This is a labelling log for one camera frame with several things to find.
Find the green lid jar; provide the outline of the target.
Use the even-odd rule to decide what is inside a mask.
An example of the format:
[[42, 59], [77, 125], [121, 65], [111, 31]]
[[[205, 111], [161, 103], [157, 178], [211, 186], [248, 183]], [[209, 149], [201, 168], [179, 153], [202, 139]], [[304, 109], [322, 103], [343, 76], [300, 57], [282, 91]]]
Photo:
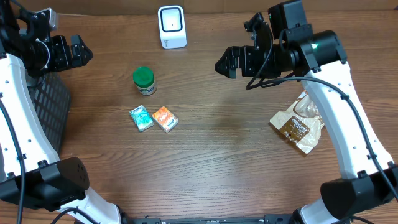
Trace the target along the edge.
[[157, 90], [153, 71], [148, 67], [139, 67], [133, 73], [133, 81], [142, 95], [149, 96]]

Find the brown white snack pouch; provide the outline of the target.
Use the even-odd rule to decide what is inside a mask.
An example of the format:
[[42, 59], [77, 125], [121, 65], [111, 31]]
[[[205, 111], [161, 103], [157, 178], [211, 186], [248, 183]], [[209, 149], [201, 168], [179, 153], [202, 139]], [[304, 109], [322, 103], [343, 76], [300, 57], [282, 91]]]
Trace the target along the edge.
[[306, 90], [285, 111], [278, 111], [270, 123], [305, 154], [318, 144], [325, 126], [315, 102]]

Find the orange tissue pack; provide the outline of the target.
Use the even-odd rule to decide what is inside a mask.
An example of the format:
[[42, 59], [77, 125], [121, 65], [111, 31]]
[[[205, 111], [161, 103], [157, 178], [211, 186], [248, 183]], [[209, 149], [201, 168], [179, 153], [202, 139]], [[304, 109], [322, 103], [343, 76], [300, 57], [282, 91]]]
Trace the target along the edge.
[[178, 125], [178, 118], [165, 106], [159, 108], [152, 117], [166, 133]]

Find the green tissue pack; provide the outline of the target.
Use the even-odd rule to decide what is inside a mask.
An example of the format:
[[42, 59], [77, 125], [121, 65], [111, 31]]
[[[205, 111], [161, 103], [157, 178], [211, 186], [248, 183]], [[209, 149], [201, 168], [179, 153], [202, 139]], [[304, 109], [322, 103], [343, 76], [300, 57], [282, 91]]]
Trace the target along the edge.
[[143, 105], [134, 108], [129, 112], [129, 114], [140, 132], [143, 132], [154, 125], [152, 117]]

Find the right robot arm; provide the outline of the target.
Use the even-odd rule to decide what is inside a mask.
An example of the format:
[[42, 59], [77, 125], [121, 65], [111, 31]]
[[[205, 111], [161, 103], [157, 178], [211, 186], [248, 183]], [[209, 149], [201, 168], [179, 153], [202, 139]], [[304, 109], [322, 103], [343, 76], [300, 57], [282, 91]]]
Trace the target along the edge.
[[341, 177], [315, 202], [266, 223], [348, 223], [397, 198], [397, 164], [375, 135], [354, 89], [346, 52], [331, 30], [314, 33], [301, 1], [271, 7], [244, 23], [252, 46], [228, 47], [215, 70], [249, 77], [247, 89], [298, 81], [317, 106], [334, 145]]

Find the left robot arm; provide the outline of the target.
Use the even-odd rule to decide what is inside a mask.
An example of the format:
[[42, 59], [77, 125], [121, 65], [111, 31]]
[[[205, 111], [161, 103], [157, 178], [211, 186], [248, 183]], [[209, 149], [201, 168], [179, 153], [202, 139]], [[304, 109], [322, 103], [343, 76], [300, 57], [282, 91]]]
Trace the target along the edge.
[[14, 12], [14, 5], [1, 2], [1, 200], [79, 223], [128, 223], [90, 187], [79, 158], [58, 155], [70, 106], [58, 72], [86, 65], [92, 51], [79, 35], [51, 36], [52, 9]]

